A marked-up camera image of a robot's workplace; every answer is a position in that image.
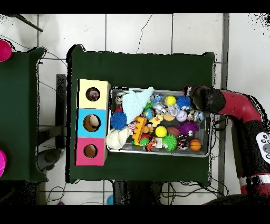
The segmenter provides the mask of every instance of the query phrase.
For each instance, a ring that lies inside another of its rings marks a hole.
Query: black cable
[[[149,20],[151,19],[152,16],[153,16],[153,14],[151,14],[151,16],[149,17],[147,23],[149,22]],[[141,38],[142,38],[142,30],[146,27],[147,23],[146,23],[146,24],[144,25],[144,27],[141,29]],[[138,53],[139,48],[140,48],[141,38],[140,38],[140,41],[139,41],[139,45],[138,45],[138,49],[137,49],[137,51],[136,51],[136,54]]]

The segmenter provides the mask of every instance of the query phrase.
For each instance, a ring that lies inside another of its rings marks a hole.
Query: pink ball
[[[181,110],[177,115],[176,119],[180,122],[184,122],[188,118],[187,112]]]

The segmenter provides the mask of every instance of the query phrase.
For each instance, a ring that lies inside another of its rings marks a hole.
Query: green tablecloth
[[[0,149],[7,165],[0,180],[46,181],[35,165],[36,65],[44,48],[13,52],[0,63]]]
[[[70,170],[67,164],[66,174],[70,175],[71,181],[200,181],[207,185],[209,156],[200,158],[109,152],[104,166],[74,166],[76,81],[105,80],[112,87],[153,86],[155,89],[178,91],[182,91],[184,85],[212,86],[213,53],[154,55],[85,52],[80,45],[74,45],[67,54],[67,60],[70,62],[67,90],[71,89],[71,149],[70,154],[67,152]]]

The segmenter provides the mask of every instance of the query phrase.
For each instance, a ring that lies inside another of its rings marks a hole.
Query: tennis ball
[[[198,151],[201,148],[201,142],[199,140],[197,140],[197,139],[192,139],[189,142],[189,147],[193,151]]]
[[[163,126],[159,126],[156,129],[156,136],[158,136],[159,138],[163,138],[165,137],[167,134],[167,129]]]
[[[170,107],[174,104],[176,104],[176,98],[174,96],[167,96],[165,98],[165,104]]]

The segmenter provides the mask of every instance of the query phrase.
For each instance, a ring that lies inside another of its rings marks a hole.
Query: rubber duck
[[[161,114],[157,114],[154,118],[149,120],[149,122],[152,123],[152,127],[157,127],[162,121],[163,121],[163,115]]]

